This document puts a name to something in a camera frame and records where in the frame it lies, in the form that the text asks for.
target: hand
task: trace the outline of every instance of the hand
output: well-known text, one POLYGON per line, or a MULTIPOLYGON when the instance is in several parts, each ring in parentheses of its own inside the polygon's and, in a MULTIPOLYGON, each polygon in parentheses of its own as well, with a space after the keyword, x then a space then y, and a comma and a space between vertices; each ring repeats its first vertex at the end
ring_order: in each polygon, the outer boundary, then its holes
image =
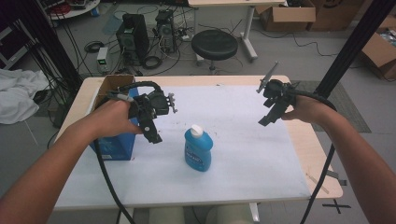
POLYGON ((283 120, 299 119, 303 122, 319 124, 325 119, 326 114, 334 113, 331 108, 323 103, 306 96, 297 96, 297 105, 294 110, 285 113, 283 120))
POLYGON ((78 122, 82 124, 81 128, 92 132, 93 139, 120 133, 142 133, 128 120, 129 107, 129 102, 109 100, 78 122))

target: white towel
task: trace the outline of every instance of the white towel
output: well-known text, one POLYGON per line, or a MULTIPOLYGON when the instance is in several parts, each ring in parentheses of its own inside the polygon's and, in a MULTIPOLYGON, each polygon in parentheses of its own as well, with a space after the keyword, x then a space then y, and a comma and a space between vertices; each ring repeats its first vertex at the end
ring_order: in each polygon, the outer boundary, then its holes
POLYGON ((31 117, 38 110, 35 93, 48 86, 42 71, 0 69, 0 123, 13 124, 31 117))

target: round stool seat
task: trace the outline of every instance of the round stool seat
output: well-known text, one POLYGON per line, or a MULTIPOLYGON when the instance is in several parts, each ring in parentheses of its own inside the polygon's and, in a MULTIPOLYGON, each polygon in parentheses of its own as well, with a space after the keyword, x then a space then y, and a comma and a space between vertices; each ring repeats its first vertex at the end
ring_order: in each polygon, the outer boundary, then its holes
POLYGON ((192 38, 191 46, 199 56, 212 61, 229 59, 238 51, 236 39, 221 30, 198 33, 192 38))

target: blue bottle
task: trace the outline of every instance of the blue bottle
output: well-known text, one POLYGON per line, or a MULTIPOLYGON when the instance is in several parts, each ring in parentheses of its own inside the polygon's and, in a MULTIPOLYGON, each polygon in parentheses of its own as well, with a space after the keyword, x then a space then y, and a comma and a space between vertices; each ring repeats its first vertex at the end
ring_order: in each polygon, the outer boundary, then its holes
POLYGON ((212 162, 210 149, 213 147, 213 141, 209 134, 193 124, 190 129, 184 133, 186 145, 184 147, 184 156, 186 163, 197 171, 207 171, 212 162))

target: cardboard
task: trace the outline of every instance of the cardboard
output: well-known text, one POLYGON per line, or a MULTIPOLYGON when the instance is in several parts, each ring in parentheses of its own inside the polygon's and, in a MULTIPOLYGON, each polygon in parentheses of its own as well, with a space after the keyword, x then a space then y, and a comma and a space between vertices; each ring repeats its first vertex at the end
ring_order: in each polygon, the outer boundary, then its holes
POLYGON ((256 7, 265 31, 304 31, 309 22, 315 21, 315 6, 303 1, 304 7, 256 7))
POLYGON ((311 0, 317 20, 308 24, 309 31, 342 31, 356 17, 364 0, 311 0))
MULTIPOLYGON (((381 33, 390 27, 396 27, 396 17, 394 16, 387 16, 377 32, 381 33)), ((370 64, 370 69, 378 77, 396 79, 396 47, 387 40, 379 34, 374 34, 361 52, 363 60, 370 64)))
MULTIPOLYGON (((98 94, 96 95, 92 111, 97 107, 98 104, 106 97, 108 91, 114 91, 118 87, 129 85, 134 83, 134 76, 130 75, 118 75, 118 76, 106 76, 98 94)), ((137 88, 129 91, 130 96, 138 95, 137 88)), ((137 125, 137 119, 133 118, 130 121, 137 125)), ((133 133, 121 133, 114 137, 104 137, 99 140, 99 147, 102 152, 102 158, 105 161, 129 161, 132 158, 132 151, 134 147, 135 134, 133 133)), ((91 148, 95 151, 94 143, 90 143, 91 148)))

